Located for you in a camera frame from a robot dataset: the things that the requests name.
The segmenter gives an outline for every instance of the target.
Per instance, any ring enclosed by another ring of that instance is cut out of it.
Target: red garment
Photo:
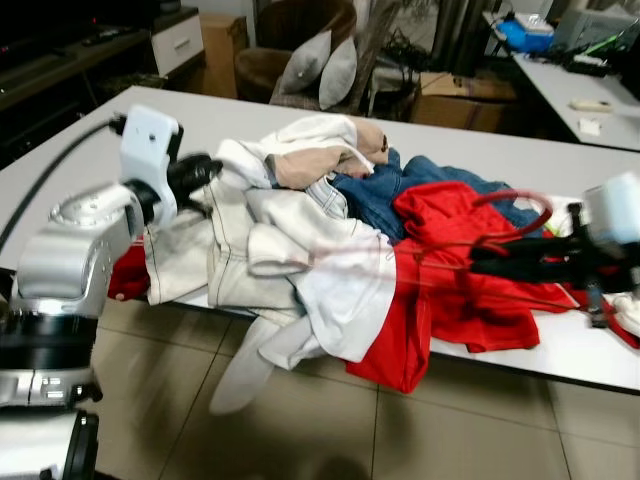
[[[144,244],[137,240],[113,266],[109,284],[109,298],[125,301],[147,293],[151,281],[147,273]]]
[[[514,231],[491,205],[473,208],[478,197],[463,183],[445,182],[410,188],[395,200],[411,238],[394,247],[396,294],[385,324],[364,360],[347,365],[349,373],[409,393],[426,372],[431,336],[465,343],[474,353],[530,348],[540,343],[530,309],[561,312],[573,305],[556,285],[516,283],[428,265],[466,266],[468,246],[435,250],[418,261],[412,252],[425,247]],[[487,295],[491,292],[557,302],[567,308]]]

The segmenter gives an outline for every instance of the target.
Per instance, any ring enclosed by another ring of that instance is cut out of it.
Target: desk
[[[0,202],[15,205],[52,157],[89,126],[113,112],[143,103],[174,116],[184,126],[181,153],[215,152],[224,138],[256,140],[308,112],[214,97],[134,87],[0,172]],[[514,187],[579,196],[585,189],[625,171],[640,174],[640,155],[566,143],[376,121],[406,162],[425,154]],[[25,241],[41,228],[52,206],[89,186],[118,178],[120,140],[104,131],[81,145],[34,199],[0,254],[0,267],[15,269]],[[0,209],[0,226],[9,208]],[[209,308],[204,290],[183,297],[185,306]],[[433,340],[432,351],[561,381],[640,394],[640,352],[605,330],[587,328],[576,312],[537,316],[541,345],[531,350],[468,353],[463,345]]]
[[[564,68],[534,62],[517,54],[513,60],[558,114],[580,143],[640,151],[640,102],[614,76],[590,77],[567,72]],[[611,104],[612,113],[579,112],[569,107],[573,99],[597,100]],[[581,118],[597,119],[599,136],[580,131]]]

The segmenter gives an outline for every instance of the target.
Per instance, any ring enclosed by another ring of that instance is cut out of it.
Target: pillow
[[[297,93],[320,76],[331,54],[331,30],[307,40],[291,54],[279,93]]]
[[[347,38],[331,54],[320,78],[320,109],[340,103],[349,94],[356,78],[358,54],[353,37]]]

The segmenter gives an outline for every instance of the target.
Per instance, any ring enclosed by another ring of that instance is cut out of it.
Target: blue jeans
[[[475,173],[455,167],[439,167],[427,157],[412,158],[400,167],[400,155],[393,148],[389,151],[389,163],[376,165],[374,173],[365,179],[338,174],[333,180],[349,203],[349,215],[359,218],[386,234],[393,243],[406,236],[404,224],[393,209],[393,200],[405,190],[425,183],[459,181],[483,195],[509,189],[504,182],[487,182]],[[514,227],[529,225],[538,213],[532,209],[520,209],[513,200],[501,200],[492,204]],[[540,237],[542,231],[529,234]]]

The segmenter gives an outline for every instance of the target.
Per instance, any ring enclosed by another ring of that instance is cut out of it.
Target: pile of clothes
[[[427,370],[432,337],[471,352],[532,348],[532,308],[576,305],[559,285],[470,274],[470,247],[460,243],[513,232],[538,213],[513,201],[474,207],[508,185],[423,156],[402,168],[384,132],[366,120],[309,116],[258,142],[224,140],[215,158],[219,177],[194,196],[212,207],[211,218],[183,212],[144,236],[150,304],[206,285],[211,307],[256,315],[212,413],[246,406],[275,367],[322,355],[410,392]],[[115,281],[118,295],[125,285]]]

